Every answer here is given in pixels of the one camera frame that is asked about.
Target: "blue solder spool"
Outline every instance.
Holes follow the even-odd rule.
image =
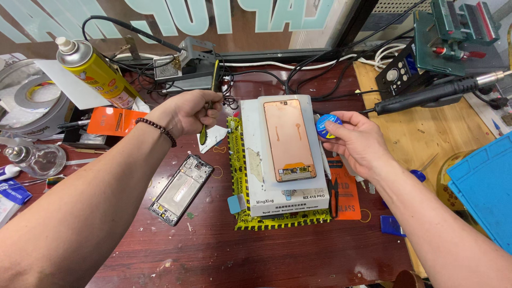
[[[325,114],[324,116],[320,117],[320,119],[318,119],[318,121],[316,122],[316,132],[320,135],[320,137],[325,139],[336,138],[336,136],[329,133],[329,131],[327,131],[327,129],[325,128],[325,122],[327,121],[332,121],[336,124],[342,125],[342,121],[335,115]]]

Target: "window glass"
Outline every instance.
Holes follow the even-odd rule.
[[[332,47],[354,0],[0,0],[0,55],[54,59],[55,37],[83,38],[90,15],[110,16],[178,45],[187,36],[216,52]],[[168,48],[104,20],[86,33],[106,55],[135,39],[140,53]]]

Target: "wooden workbench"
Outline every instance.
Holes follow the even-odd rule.
[[[305,85],[301,92],[317,96],[330,91],[342,67],[343,63]],[[258,68],[269,70],[281,78],[286,78],[289,72],[275,66]],[[294,81],[317,73],[302,71]],[[359,89],[359,84],[354,69],[350,68],[336,95],[356,89]],[[276,80],[261,73],[236,76],[232,90],[237,99],[281,94],[284,91]],[[156,93],[148,96],[156,103],[164,101]],[[360,96],[316,102],[313,106],[324,112],[364,109]],[[222,117],[218,124],[226,125]],[[225,146],[226,140],[219,144],[219,147]],[[169,151],[153,176],[131,227],[90,281],[89,288],[346,287],[394,280],[400,271],[413,268],[403,238],[380,232],[379,215],[390,215],[391,212],[382,205],[378,194],[369,194],[359,184],[360,207],[372,213],[367,223],[338,220],[277,230],[235,231],[236,220],[227,205],[227,198],[232,195],[227,152],[210,150],[201,154],[207,163],[219,166],[223,175],[211,177],[192,203],[188,212],[194,214],[193,219],[184,217],[176,227],[167,225],[151,214],[147,207],[187,157],[187,151],[199,154],[196,136],[178,139],[178,146]],[[67,154],[69,160],[96,157],[70,150]],[[0,166],[7,163],[6,157],[0,157]],[[63,173],[69,175],[80,167],[83,164],[66,167]],[[216,168],[214,176],[221,176],[219,168]],[[29,177],[21,173],[16,179],[23,181]],[[34,197],[23,209],[42,195],[44,185],[27,188]]]
[[[376,90],[372,66],[355,63],[361,91]],[[367,108],[380,101],[379,93],[364,94]],[[437,175],[441,165],[453,154],[480,148],[496,138],[477,113],[462,98],[457,104],[440,108],[412,108],[402,112],[368,117],[379,124],[391,154],[406,169],[421,169],[436,153],[434,162],[424,171],[425,185],[436,191]],[[425,270],[407,240],[415,272],[426,277]]]

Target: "hand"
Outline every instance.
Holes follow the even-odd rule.
[[[154,108],[146,116],[169,131],[174,138],[181,135],[194,135],[201,132],[203,124],[208,128],[215,126],[222,111],[221,93],[207,90],[193,90],[173,96]],[[213,109],[206,111],[209,102]]]
[[[334,139],[321,139],[324,148],[344,155],[349,165],[364,179],[372,180],[396,160],[389,153],[379,126],[357,112],[332,112],[350,124],[326,123]]]

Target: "fragile tape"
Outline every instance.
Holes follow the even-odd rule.
[[[262,219],[260,216],[251,217],[242,121],[230,116],[227,118],[227,127],[233,195],[242,194],[247,206],[246,209],[234,214],[237,218],[235,230],[259,231],[324,223],[331,220],[329,209],[285,213],[273,219]]]

